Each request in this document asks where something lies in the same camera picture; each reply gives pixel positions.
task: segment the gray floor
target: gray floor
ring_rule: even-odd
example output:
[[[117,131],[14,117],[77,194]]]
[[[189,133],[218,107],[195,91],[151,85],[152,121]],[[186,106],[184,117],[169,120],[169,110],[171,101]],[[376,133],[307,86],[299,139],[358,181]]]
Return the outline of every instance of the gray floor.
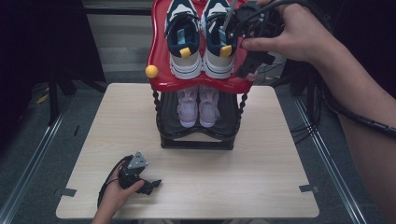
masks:
[[[147,82],[143,73],[138,70],[133,72],[109,72],[106,73],[106,77],[108,82]],[[271,80],[266,80],[261,76],[257,83],[267,84],[269,81]],[[12,223],[90,222],[89,220],[60,220],[55,216],[60,198],[53,193],[56,189],[66,186],[104,95],[79,82],[76,85],[78,87],[76,95],[65,97],[60,93],[61,108],[65,106],[62,123],[53,139],[51,139],[42,161],[37,165],[36,173],[32,176],[29,188],[21,197],[21,203],[17,203],[18,209],[15,214],[11,215]],[[41,93],[42,91],[34,91],[32,102],[21,120],[19,132],[7,146],[7,153],[0,159],[1,206],[5,205],[10,193],[17,186],[29,160],[34,156],[37,146],[48,129],[49,101],[47,100],[40,105],[35,103]],[[277,88],[276,94],[290,129],[303,128],[304,121],[301,119],[295,101],[304,99],[304,97],[291,96],[289,86]],[[346,184],[359,203],[367,223],[384,223],[354,169],[336,116],[324,106],[318,129]],[[292,135],[296,136],[295,141],[306,134],[306,129],[292,132]],[[308,137],[296,146],[310,184],[319,189],[319,192],[316,193],[316,199],[320,214],[313,219],[273,220],[273,222],[279,224],[353,223],[312,139]]]

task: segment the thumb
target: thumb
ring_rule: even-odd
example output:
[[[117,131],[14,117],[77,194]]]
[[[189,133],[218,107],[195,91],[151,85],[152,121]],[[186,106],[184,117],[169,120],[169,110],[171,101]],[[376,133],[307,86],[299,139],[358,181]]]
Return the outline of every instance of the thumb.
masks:
[[[135,193],[137,190],[139,190],[140,188],[142,188],[143,185],[145,185],[145,181],[144,180],[139,180],[136,183],[132,184],[131,187],[126,189],[125,193],[128,194],[128,195],[131,195],[131,194]]]
[[[251,51],[276,51],[276,38],[247,38],[242,41],[241,47]]]

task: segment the light wood tabletop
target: light wood tabletop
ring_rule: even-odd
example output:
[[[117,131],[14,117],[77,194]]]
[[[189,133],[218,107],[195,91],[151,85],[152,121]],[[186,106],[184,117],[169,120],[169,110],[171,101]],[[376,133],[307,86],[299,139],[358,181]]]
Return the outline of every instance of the light wood tabletop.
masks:
[[[161,179],[151,195],[134,194],[120,219],[316,217],[318,206],[274,89],[253,86],[233,150],[163,149],[149,84],[111,84],[67,184],[59,218],[92,218],[98,192],[114,165],[140,151],[140,175]],[[201,133],[185,137],[206,140]]]

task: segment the sneaker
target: sneaker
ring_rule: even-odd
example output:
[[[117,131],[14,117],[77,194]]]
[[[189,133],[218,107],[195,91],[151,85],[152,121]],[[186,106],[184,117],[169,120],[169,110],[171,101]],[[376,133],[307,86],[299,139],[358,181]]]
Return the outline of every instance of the sneaker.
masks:
[[[177,91],[178,118],[180,119],[180,124],[185,128],[194,126],[198,118],[197,94],[198,86]]]
[[[166,14],[165,38],[172,74],[180,79],[198,77],[202,71],[199,17],[191,0],[172,1]]]
[[[199,121],[202,126],[210,128],[215,125],[219,118],[218,101],[219,90],[206,85],[199,86]]]
[[[209,77],[227,78],[233,71],[233,55],[237,47],[237,36],[232,36],[230,25],[224,32],[221,27],[230,7],[227,0],[209,0],[202,17],[201,28],[206,39],[204,70]]]

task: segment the hand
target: hand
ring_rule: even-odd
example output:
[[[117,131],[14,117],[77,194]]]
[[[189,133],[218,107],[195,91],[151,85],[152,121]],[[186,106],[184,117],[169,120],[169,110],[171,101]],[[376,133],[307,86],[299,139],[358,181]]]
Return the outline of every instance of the hand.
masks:
[[[258,1],[264,6],[269,0]],[[284,31],[274,38],[247,38],[242,48],[254,51],[272,51],[295,61],[313,63],[318,55],[334,44],[340,44],[306,8],[298,5],[277,7],[285,23]]]
[[[118,181],[119,172],[122,165],[123,163],[120,164],[111,175],[105,194],[96,212],[96,215],[92,220],[92,223],[110,223],[111,218],[120,208],[124,206],[129,196],[142,188],[145,184],[143,180],[139,180],[128,189],[123,189]]]

